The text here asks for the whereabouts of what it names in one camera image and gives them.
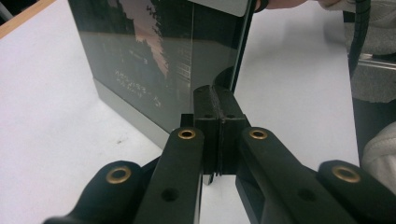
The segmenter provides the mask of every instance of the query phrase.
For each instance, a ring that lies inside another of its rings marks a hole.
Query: gray cloth
[[[396,122],[367,144],[361,166],[396,194]]]
[[[327,10],[344,10],[355,12],[355,0],[341,0],[328,5],[320,2]],[[370,25],[381,28],[396,28],[396,0],[372,0]]]

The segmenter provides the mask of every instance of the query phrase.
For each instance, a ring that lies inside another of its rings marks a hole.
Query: white table surface
[[[235,95],[303,164],[358,164],[340,12],[256,14]],[[0,223],[63,216],[104,165],[162,152],[99,100],[65,0],[0,40],[0,103]],[[248,223],[233,181],[204,187],[201,223]]]

